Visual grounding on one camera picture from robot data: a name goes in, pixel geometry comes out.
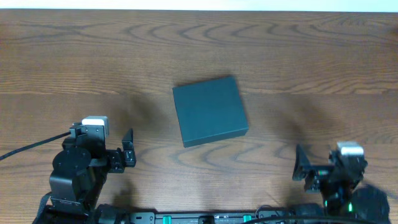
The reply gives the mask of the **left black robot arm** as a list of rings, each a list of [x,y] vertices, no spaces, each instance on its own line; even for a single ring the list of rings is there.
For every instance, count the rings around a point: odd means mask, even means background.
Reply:
[[[115,150],[105,146],[103,125],[75,123],[62,151],[53,159],[49,177],[51,191],[40,201],[34,223],[129,223],[127,210],[98,205],[109,173],[123,173],[136,165],[133,130],[129,129],[122,146]]]

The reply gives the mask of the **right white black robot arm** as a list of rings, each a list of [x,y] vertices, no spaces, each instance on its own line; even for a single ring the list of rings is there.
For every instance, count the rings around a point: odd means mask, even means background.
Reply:
[[[327,223],[336,223],[336,217],[390,223],[387,194],[372,185],[358,188],[367,166],[364,148],[353,141],[338,142],[336,149],[330,151],[327,165],[311,164],[305,147],[298,144],[292,179],[304,180],[307,193],[320,193],[323,205],[294,205],[291,214],[332,217]]]

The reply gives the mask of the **black gift box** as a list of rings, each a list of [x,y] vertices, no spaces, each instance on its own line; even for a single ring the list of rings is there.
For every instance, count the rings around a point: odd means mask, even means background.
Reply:
[[[234,77],[172,88],[184,147],[244,136],[248,120]]]

